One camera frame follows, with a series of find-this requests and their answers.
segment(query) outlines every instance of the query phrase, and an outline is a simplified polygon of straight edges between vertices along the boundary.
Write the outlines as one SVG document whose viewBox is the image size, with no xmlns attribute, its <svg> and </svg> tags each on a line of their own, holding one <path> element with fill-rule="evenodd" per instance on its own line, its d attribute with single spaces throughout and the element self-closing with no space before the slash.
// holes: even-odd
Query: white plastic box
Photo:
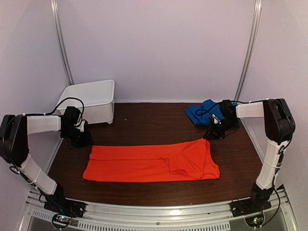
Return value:
<svg viewBox="0 0 308 231">
<path fill-rule="evenodd" d="M 83 118 L 86 119 L 89 124 L 105 122 L 111 124 L 114 119 L 114 93 L 115 82 L 113 80 L 76 84 L 64 90 L 58 103 L 67 97 L 79 98 L 85 105 Z M 58 107 L 62 115 L 67 106 L 74 106 L 82 111 L 81 102 L 69 99 Z"/>
</svg>

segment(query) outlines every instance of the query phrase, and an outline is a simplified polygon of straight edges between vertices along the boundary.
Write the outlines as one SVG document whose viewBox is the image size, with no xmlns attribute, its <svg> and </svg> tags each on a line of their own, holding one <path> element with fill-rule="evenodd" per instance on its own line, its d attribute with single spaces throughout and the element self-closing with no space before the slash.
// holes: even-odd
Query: folded blue fabric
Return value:
<svg viewBox="0 0 308 231">
<path fill-rule="evenodd" d="M 211 117 L 211 114 L 214 114 L 219 120 L 222 120 L 224 118 L 224 116 L 221 114 L 218 104 L 216 105 L 215 104 L 216 103 L 213 102 L 212 100 L 206 100 L 203 102 L 202 105 L 191 106 L 185 109 L 185 113 L 189 117 L 189 119 L 191 119 L 193 124 L 201 126 L 209 126 L 210 125 L 209 118 Z M 198 111 L 196 113 L 196 111 L 199 109 L 208 110 L 211 107 L 213 108 L 210 110 L 210 113 L 204 113 L 204 111 Z"/>
</svg>

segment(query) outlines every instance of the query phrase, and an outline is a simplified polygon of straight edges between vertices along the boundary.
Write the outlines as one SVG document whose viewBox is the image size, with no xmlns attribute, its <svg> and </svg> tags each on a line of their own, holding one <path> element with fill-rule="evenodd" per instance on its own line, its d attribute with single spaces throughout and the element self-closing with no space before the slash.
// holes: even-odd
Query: wood grain surface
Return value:
<svg viewBox="0 0 308 231">
<path fill-rule="evenodd" d="M 206 128 L 193 125 L 187 103 L 119 103 L 113 124 L 90 125 L 95 145 L 150 145 L 193 141 Z M 49 176 L 68 198 L 116 205 L 195 205 L 250 195 L 261 161 L 244 127 L 224 140 L 210 141 L 220 179 L 163 183 L 105 183 L 82 179 L 91 147 L 70 150 L 63 141 Z"/>
</svg>

